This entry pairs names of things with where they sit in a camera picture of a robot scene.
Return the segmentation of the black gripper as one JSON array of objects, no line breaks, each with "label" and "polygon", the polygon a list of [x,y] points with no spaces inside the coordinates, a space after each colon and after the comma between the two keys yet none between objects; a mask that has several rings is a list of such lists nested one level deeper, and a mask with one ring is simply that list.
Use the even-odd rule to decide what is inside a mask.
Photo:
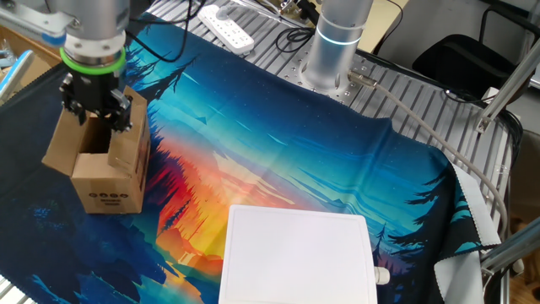
[{"label": "black gripper", "polygon": [[59,87],[62,105],[78,119],[80,126],[86,122],[86,111],[110,112],[112,128],[127,132],[132,128],[132,97],[119,90],[120,83],[117,72],[92,75],[70,70]]}]

